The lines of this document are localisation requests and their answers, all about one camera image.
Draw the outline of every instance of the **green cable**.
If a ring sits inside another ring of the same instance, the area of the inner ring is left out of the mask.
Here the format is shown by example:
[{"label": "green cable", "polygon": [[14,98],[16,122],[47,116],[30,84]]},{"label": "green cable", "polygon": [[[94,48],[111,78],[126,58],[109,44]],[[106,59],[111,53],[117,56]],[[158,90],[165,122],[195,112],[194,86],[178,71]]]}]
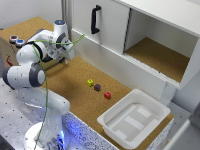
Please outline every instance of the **green cable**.
[{"label": "green cable", "polygon": [[[79,38],[78,40],[76,40],[76,41],[74,41],[74,42],[71,42],[71,43],[53,43],[53,42],[44,41],[44,40],[36,40],[36,41],[34,41],[34,42],[47,42],[47,43],[59,44],[59,45],[73,44],[72,47],[67,51],[67,53],[69,53],[69,52],[72,50],[72,48],[74,47],[74,45],[76,45],[76,43],[77,43],[78,41],[80,41],[81,39],[83,39],[84,37],[85,37],[85,34],[83,34],[82,36],[80,36],[80,38]],[[35,51],[37,57],[38,57],[39,60],[40,60],[40,64],[41,64],[42,69],[44,70],[44,67],[43,67],[43,65],[42,65],[42,61],[41,61],[41,59],[40,59],[40,55],[39,55],[38,52],[36,51],[35,46],[34,46],[33,44],[32,44],[32,47],[33,47],[33,49],[34,49],[34,51]],[[39,135],[38,135],[37,140],[36,140],[36,144],[35,144],[34,150],[36,149],[37,143],[38,143],[38,141],[39,141],[40,134],[41,134],[41,132],[42,132],[42,128],[43,128],[43,125],[44,125],[44,121],[45,121],[45,119],[46,119],[47,108],[48,108],[48,85],[47,85],[47,78],[46,78],[46,72],[45,72],[45,70],[44,70],[44,74],[45,74],[45,82],[46,82],[46,112],[45,112],[45,115],[44,115],[44,119],[43,119],[43,122],[42,122],[42,126],[41,126],[41,129],[40,129]]]},{"label": "green cable", "polygon": [[[35,46],[34,46],[33,44],[32,44],[32,47],[33,47],[33,49],[34,49],[34,51],[35,51],[37,57],[38,57],[39,60],[40,60],[40,64],[41,64],[41,66],[42,66],[42,69],[44,70],[44,67],[43,67],[43,65],[42,65],[42,61],[41,61],[41,59],[40,59],[40,56],[39,56],[38,52],[36,51]],[[45,115],[44,115],[44,119],[43,119],[43,122],[42,122],[42,126],[41,126],[41,129],[40,129],[39,135],[38,135],[37,140],[36,140],[36,144],[35,144],[34,150],[36,149],[37,143],[38,143],[38,141],[39,141],[40,134],[41,134],[41,131],[42,131],[42,128],[43,128],[43,125],[44,125],[44,121],[45,121],[45,119],[46,119],[47,108],[48,108],[48,85],[47,85],[47,77],[46,77],[46,72],[45,72],[45,70],[44,70],[44,74],[45,74],[45,82],[46,82],[46,112],[45,112]]]}]

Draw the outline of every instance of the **white plastic bin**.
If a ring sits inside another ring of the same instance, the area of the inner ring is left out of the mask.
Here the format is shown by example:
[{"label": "white plastic bin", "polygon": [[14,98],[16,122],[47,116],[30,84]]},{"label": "white plastic bin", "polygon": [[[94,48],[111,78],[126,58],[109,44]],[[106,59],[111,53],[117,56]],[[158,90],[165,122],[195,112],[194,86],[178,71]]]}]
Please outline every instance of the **white plastic bin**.
[{"label": "white plastic bin", "polygon": [[134,89],[97,121],[105,133],[122,147],[135,149],[169,113],[169,108]]}]

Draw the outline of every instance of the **cabinet handle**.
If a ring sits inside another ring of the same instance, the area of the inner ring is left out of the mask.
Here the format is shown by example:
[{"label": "cabinet handle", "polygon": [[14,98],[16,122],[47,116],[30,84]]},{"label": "cabinet handle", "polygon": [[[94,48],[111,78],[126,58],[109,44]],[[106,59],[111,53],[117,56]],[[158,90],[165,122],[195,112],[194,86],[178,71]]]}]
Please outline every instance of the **cabinet handle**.
[{"label": "cabinet handle", "polygon": [[92,10],[92,23],[91,23],[91,31],[92,34],[98,33],[100,30],[96,28],[96,12],[101,10],[101,7],[96,5],[96,8]]}]

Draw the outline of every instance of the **white wall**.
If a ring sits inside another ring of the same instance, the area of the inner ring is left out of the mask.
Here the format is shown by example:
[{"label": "white wall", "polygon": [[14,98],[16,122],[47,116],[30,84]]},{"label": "white wall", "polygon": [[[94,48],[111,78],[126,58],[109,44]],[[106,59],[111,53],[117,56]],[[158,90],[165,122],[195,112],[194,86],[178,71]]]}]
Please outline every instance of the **white wall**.
[{"label": "white wall", "polygon": [[177,90],[173,102],[189,112],[195,109],[200,102],[200,71],[183,89]]},{"label": "white wall", "polygon": [[0,0],[0,28],[36,16],[50,23],[62,19],[61,0]]}]

